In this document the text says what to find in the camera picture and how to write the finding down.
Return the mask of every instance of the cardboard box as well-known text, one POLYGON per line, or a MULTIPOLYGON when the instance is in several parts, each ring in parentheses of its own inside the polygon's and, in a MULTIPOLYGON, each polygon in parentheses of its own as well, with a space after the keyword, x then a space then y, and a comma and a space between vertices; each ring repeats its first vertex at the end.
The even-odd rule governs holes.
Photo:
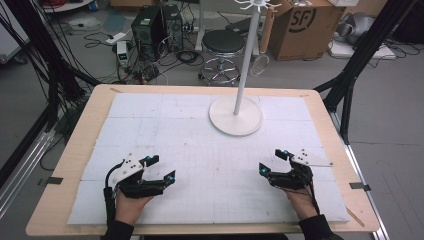
POLYGON ((159 0, 110 0, 112 7, 142 7, 144 5, 157 6, 159 0))
POLYGON ((271 0, 277 7, 268 49, 277 61, 320 58, 327 49, 346 7, 327 0, 294 6, 291 0, 271 0))

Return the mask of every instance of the white paper sheet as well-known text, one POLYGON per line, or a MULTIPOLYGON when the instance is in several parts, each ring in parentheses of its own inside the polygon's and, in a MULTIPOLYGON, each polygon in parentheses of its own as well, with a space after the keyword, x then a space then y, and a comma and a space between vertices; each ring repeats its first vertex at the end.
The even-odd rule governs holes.
MULTIPOLYGON (((271 187, 258 168, 262 162, 276 172, 290 170, 288 162, 274 156, 275 149, 305 148, 326 158, 304 100, 249 97, 261 106, 263 125, 250 136, 232 137, 209 120, 209 106, 218 97, 117 94, 68 224, 105 224, 106 174, 129 153, 139 159, 160 156, 159 163, 146 169, 146 180, 176 170, 176 182, 147 205, 139 223, 296 222, 285 194, 271 187)), ((349 221, 331 168, 312 171, 321 212, 329 221, 349 221)))

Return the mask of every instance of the wooden table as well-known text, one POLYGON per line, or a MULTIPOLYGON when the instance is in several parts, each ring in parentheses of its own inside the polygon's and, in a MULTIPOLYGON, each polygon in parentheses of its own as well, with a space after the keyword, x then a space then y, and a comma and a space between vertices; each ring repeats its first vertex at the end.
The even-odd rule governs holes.
MULTIPOLYGON (((52 177, 63 178, 60 185, 49 184, 38 203, 26 229, 30 236, 103 235, 105 225, 68 225, 68 217, 76 197, 79 181, 90 159, 93 147, 108 115, 116 93, 168 94, 236 94, 236 88, 177 87, 177 86, 120 86, 100 85, 90 100, 61 156, 52 177)), ((360 182, 342 141, 325 109, 321 97, 313 90, 247 88, 245 95, 284 96, 303 98, 320 137, 327 158, 334 163, 333 173, 348 208, 351 221, 330 224, 335 232, 375 232, 378 220, 363 190, 351 189, 349 183, 360 182)), ((134 234, 231 234, 231 233, 294 233, 295 224, 202 224, 202 225, 140 225, 134 234)))

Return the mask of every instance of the black metal frame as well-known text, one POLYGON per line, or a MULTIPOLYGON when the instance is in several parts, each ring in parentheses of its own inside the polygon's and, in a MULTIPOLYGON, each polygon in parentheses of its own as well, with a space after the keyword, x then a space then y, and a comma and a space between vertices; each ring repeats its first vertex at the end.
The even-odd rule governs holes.
MULTIPOLYGON (((43 127, 45 127, 44 131, 48 132, 57 122, 60 102, 59 86, 63 89, 63 98, 67 100, 76 100, 82 97, 84 91, 78 85, 75 77, 78 77, 92 86, 101 84, 100 81, 81 72, 64 60, 31 1, 5 0, 4 2, 27 34, 31 45, 38 50, 45 61, 48 68, 47 77, 49 80, 49 90, 48 106, 0 169, 0 189, 13 173, 14 169, 37 135, 42 131, 43 127)), ((7 29, 6 23, 3 21, 0 22, 7 29)), ((29 51, 30 46, 28 46, 28 44, 22 43, 13 32, 9 33, 17 43, 20 44, 20 47, 24 51, 29 51)))
POLYGON ((343 99, 340 135, 345 144, 349 144, 348 128, 355 82, 392 29, 414 2, 415 0, 388 0, 343 71, 332 80, 314 88, 318 92, 331 88, 323 100, 329 112, 336 112, 337 105, 343 99))

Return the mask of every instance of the floor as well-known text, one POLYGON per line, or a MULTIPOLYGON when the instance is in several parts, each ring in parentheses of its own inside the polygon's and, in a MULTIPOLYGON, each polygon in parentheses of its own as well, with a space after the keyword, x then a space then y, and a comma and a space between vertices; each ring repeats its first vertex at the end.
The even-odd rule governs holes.
MULTIPOLYGON (((110 9, 96 13, 81 10, 62 17, 87 14, 107 22, 116 12, 110 9)), ((216 21, 225 24, 223 19, 216 21)), ((124 19, 119 31, 126 31, 130 24, 129 18, 124 19)), ((89 32, 67 36, 75 57, 97 78, 111 74, 116 76, 116 56, 110 47, 100 45, 85 48, 88 41, 83 37, 87 34, 89 32)), ((403 48, 414 52, 408 46, 403 48)), ((248 76, 246 86, 312 89, 337 76, 346 63, 347 60, 334 59, 328 54, 315 61, 287 62, 277 62, 271 56, 266 71, 260 77, 248 76)), ((372 60, 372 63, 375 65, 377 60, 372 60)), ((180 65, 169 70, 166 78, 160 76, 157 83, 205 86, 206 82, 197 77, 198 69, 180 65)), ((378 62, 376 68, 370 65, 365 68, 354 91, 349 128, 351 147, 365 180, 371 186, 372 197, 389 237, 395 240, 418 240, 424 235, 424 192, 421 191, 419 177, 424 169, 424 163, 421 162, 424 155, 424 127, 420 120, 424 118, 423 76, 423 53, 402 59, 383 60, 378 62)), ((0 163, 3 165, 46 105, 40 83, 30 64, 10 62, 0 65, 0 99, 0 163)), ((64 147, 64 141, 60 140, 43 158, 43 166, 54 168, 64 147)), ((40 165, 34 169, 0 219, 1 239, 98 239, 93 236, 34 238, 26 235, 26 224, 43 193, 45 180, 50 175, 51 171, 43 170, 40 165)), ((372 239, 369 234, 341 235, 345 239, 372 239)), ((291 234, 289 239, 303 237, 291 234)))

